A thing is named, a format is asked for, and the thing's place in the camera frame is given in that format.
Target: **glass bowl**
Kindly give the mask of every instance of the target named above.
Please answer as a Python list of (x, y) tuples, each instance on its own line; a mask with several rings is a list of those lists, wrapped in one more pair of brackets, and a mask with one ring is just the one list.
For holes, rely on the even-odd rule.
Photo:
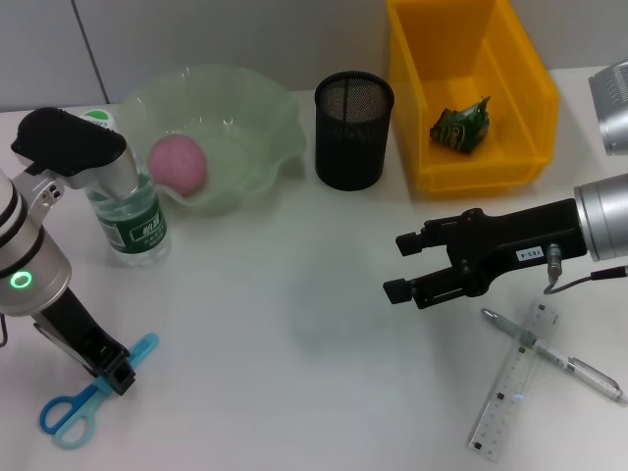
[(139, 160), (164, 135), (185, 134), (204, 150), (205, 184), (183, 196), (157, 185), (181, 205), (217, 209), (263, 194), (284, 162), (299, 157), (305, 136), (290, 93), (248, 69), (204, 65), (168, 72), (135, 90), (116, 123)]

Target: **ruler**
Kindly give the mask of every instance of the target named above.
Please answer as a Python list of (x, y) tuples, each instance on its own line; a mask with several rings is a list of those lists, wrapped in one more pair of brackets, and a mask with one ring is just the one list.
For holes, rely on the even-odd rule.
[[(557, 320), (558, 314), (553, 308), (535, 300), (522, 327), (550, 341)], [(508, 430), (528, 394), (541, 361), (533, 350), (524, 348), (517, 340), (513, 342), (471, 434), (471, 449), (490, 461), (498, 462)]]

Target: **white table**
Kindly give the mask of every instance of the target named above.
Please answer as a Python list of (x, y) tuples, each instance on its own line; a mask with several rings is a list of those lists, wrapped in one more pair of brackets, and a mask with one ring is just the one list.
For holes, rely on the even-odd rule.
[[(467, 449), (510, 346), (479, 309), (521, 320), (546, 285), (545, 267), (505, 275), (481, 298), (424, 311), (391, 306), (382, 290), (382, 282), (448, 266), (444, 249), (399, 255), (395, 237), (425, 220), (476, 206), (520, 210), (628, 172), (628, 159), (603, 153), (587, 83), (594, 70), (553, 73), (563, 98), (554, 163), (500, 198), (411, 201), (393, 139), (374, 187), (325, 186), (313, 168), (311, 91), (295, 94), (308, 137), (304, 175), (288, 173), (272, 196), (220, 217), (166, 204), (173, 251), (165, 263), (117, 266), (84, 195), (67, 191), (45, 225), (72, 262), (74, 292), (117, 340), (131, 345), (152, 331), (162, 343), (129, 392), (99, 410), (91, 443), (65, 451), (39, 431), (38, 413), (90, 378), (29, 318), (9, 319), (0, 350), (0, 467), (625, 470), (628, 410), (547, 365), (500, 463)], [(9, 145), (25, 114), (0, 115), (0, 165), (9, 177), (20, 170)], [(593, 265), (589, 257), (566, 262), (564, 280)], [(627, 289), (625, 281), (591, 283), (547, 299), (563, 313), (555, 345), (625, 388)]]

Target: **pink ball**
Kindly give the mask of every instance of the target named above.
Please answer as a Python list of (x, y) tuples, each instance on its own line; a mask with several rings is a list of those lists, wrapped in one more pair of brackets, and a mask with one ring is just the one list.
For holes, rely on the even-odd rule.
[(150, 150), (148, 172), (157, 184), (188, 196), (207, 178), (205, 153), (191, 137), (168, 134)]

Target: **label sticker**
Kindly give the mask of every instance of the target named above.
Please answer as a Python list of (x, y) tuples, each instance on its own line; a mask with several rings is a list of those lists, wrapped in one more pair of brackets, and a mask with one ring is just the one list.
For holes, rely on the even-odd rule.
[(540, 247), (526, 248), (525, 250), (517, 250), (517, 258), (520, 262), (532, 260), (533, 258), (543, 258), (543, 249)]
[(113, 117), (105, 110), (91, 110), (87, 113), (83, 113), (80, 117), (101, 128), (115, 131)]
[(141, 253), (157, 246), (166, 235), (166, 221), (159, 199), (139, 216), (125, 221), (109, 221), (98, 217), (111, 246), (123, 253)]

